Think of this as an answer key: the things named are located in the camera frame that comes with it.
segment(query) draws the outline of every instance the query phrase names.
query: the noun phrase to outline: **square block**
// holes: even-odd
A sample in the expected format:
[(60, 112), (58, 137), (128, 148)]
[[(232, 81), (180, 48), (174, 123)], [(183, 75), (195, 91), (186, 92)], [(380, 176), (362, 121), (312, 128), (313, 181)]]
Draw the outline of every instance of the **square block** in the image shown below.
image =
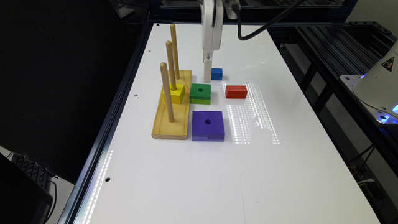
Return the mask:
[(192, 141), (224, 141), (224, 138), (223, 112), (192, 112)]
[[(182, 99), (185, 96), (185, 86), (183, 84), (175, 84), (175, 87), (177, 87), (176, 90), (172, 91), (170, 87), (170, 93), (172, 95), (172, 103), (178, 103), (181, 104)], [(166, 102), (166, 97), (164, 96), (164, 91), (162, 92), (162, 97), (163, 100)]]
[(227, 99), (245, 99), (247, 94), (246, 86), (226, 86), (225, 96)]
[(192, 99), (192, 98), (190, 98), (189, 102), (193, 103), (193, 104), (206, 104), (206, 105), (210, 104), (210, 100), (204, 100), (204, 99)]
[(191, 84), (191, 99), (210, 100), (211, 85), (210, 84)]
[(211, 69), (211, 80), (222, 80), (223, 79), (223, 69), (222, 68), (212, 68)]

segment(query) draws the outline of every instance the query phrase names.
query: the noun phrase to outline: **blue light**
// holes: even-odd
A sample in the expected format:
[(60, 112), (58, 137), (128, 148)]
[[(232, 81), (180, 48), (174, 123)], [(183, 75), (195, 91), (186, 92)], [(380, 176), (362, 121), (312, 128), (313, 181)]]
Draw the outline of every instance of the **blue light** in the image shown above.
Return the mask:
[(390, 116), (384, 116), (384, 118), (380, 118), (381, 119), (380, 121), (386, 123), (389, 118)]
[(395, 107), (392, 109), (392, 111), (393, 111), (394, 113), (398, 114), (398, 105), (395, 106)]

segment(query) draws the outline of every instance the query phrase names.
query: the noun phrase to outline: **white table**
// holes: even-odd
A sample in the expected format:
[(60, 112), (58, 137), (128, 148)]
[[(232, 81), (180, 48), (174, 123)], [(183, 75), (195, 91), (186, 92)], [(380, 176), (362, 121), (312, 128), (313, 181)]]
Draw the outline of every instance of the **white table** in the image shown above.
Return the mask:
[[(259, 26), (244, 26), (243, 34)], [(211, 105), (224, 142), (155, 140), (168, 24), (154, 26), (78, 223), (379, 223), (267, 32), (241, 42), (224, 26)], [(203, 83), (201, 26), (177, 24), (180, 69)], [(224, 96), (246, 85), (245, 100)]]

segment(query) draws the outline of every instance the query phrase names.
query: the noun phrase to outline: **wooden peg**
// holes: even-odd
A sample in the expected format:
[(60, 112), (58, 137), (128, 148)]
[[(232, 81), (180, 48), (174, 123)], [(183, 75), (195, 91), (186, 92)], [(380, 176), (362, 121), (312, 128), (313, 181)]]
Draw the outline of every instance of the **wooden peg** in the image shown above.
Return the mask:
[(162, 74), (163, 89), (166, 98), (166, 107), (167, 107), (167, 114), (169, 116), (169, 122), (174, 122), (172, 95), (170, 93), (169, 76), (167, 75), (166, 63), (164, 62), (160, 63), (160, 72)]
[(169, 60), (170, 83), (172, 86), (172, 91), (175, 91), (177, 87), (175, 86), (175, 77), (174, 77), (173, 47), (170, 41), (166, 42), (166, 49), (167, 49), (167, 59)]
[(170, 30), (172, 33), (175, 78), (180, 79), (180, 66), (178, 65), (177, 33), (175, 31), (175, 24), (170, 25)]

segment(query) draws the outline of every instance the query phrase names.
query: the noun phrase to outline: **blue block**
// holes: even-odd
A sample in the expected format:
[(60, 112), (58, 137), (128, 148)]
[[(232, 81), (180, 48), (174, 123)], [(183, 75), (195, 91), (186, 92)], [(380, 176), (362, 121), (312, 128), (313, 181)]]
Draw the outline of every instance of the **blue block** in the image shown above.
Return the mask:
[(223, 112), (193, 111), (192, 141), (224, 141)]
[(211, 80), (222, 80), (223, 79), (223, 69), (222, 68), (212, 68), (211, 69)]

